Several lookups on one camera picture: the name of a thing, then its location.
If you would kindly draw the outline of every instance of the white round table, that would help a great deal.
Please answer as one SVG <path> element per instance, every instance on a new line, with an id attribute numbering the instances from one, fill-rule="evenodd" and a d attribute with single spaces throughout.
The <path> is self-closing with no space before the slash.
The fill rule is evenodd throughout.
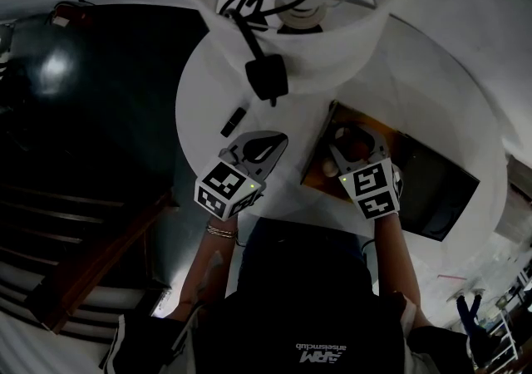
<path id="1" fill-rule="evenodd" d="M 406 233 L 411 253 L 434 269 L 456 267 L 472 256 L 495 229 L 505 206 L 506 162 L 497 122 L 467 71 L 404 22 L 390 18 L 372 58 L 350 81 L 328 91 L 283 96 L 275 108 L 254 95 L 207 35 L 181 76 L 175 121 L 197 175 L 245 131 L 277 130 L 288 136 L 288 148 L 266 180 L 264 197 L 240 215 L 241 222 L 262 216 L 372 237 L 373 222 L 363 219 L 354 205 L 299 184 L 334 99 L 411 135 L 480 181 L 443 242 Z M 224 138 L 220 131 L 238 106 L 247 106 L 248 112 Z"/>

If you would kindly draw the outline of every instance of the black t-shirt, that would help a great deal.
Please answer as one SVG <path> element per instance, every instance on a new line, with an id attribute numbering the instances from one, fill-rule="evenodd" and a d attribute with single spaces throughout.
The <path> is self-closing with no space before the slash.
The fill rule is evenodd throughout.
<path id="1" fill-rule="evenodd" d="M 335 240 L 306 238 L 282 239 L 275 251 L 244 258 L 238 291 L 206 308 L 190 333 L 196 372 L 404 372 L 400 315 L 372 293 L 364 263 Z M 128 334 L 137 339 L 129 341 L 129 350 L 115 347 L 114 359 L 121 364 L 121 369 L 114 364 L 115 372 L 129 366 L 151 373 L 147 366 L 154 364 L 147 364 L 147 357 L 175 372 L 175 352 L 161 349 L 176 348 L 183 324 L 173 322 L 177 333 L 171 333 L 169 321 L 128 322 L 124 342 Z M 165 324 L 164 343 L 154 337 L 154 322 Z M 461 334 L 421 328 L 408 343 L 413 352 L 434 356 L 441 374 L 472 372 Z"/>
<path id="2" fill-rule="evenodd" d="M 244 258 L 241 279 L 244 269 L 252 278 L 212 314 L 199 371 L 402 372 L 400 319 L 372 293 L 362 260 L 306 232 Z"/>

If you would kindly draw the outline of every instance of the lampshade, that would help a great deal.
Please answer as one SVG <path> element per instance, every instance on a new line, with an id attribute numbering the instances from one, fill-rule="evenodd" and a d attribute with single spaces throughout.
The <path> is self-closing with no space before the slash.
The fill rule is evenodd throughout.
<path id="1" fill-rule="evenodd" d="M 386 23 L 392 0 L 371 0 L 373 8 L 351 16 L 349 9 L 328 9 L 328 16 L 343 15 L 335 25 L 311 34 L 279 34 L 255 31 L 266 54 L 283 56 L 292 93 L 325 91 L 338 86 L 366 64 Z M 245 74 L 245 64 L 254 59 L 240 30 L 219 15 L 220 0 L 195 0 L 211 37 L 229 64 Z"/>

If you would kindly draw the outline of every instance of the person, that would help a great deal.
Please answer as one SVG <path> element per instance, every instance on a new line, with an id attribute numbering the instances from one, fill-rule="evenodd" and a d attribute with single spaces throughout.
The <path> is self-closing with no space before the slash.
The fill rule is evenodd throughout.
<path id="1" fill-rule="evenodd" d="M 473 372 L 466 336 L 421 310 L 397 214 L 375 220 L 378 296 L 356 235 L 260 219 L 225 297 L 237 233 L 209 220 L 177 308 L 121 317 L 106 372 Z"/>
<path id="2" fill-rule="evenodd" d="M 485 290 L 483 288 L 473 288 L 471 291 L 475 295 L 471 309 L 467 307 L 464 289 L 461 289 L 453 297 L 456 299 L 456 309 L 460 315 L 462 325 L 470 339 L 469 344 L 473 359 L 479 368 L 486 368 L 490 365 L 491 358 L 495 349 L 500 345 L 501 338 L 498 336 L 490 337 L 485 328 L 475 322 Z"/>

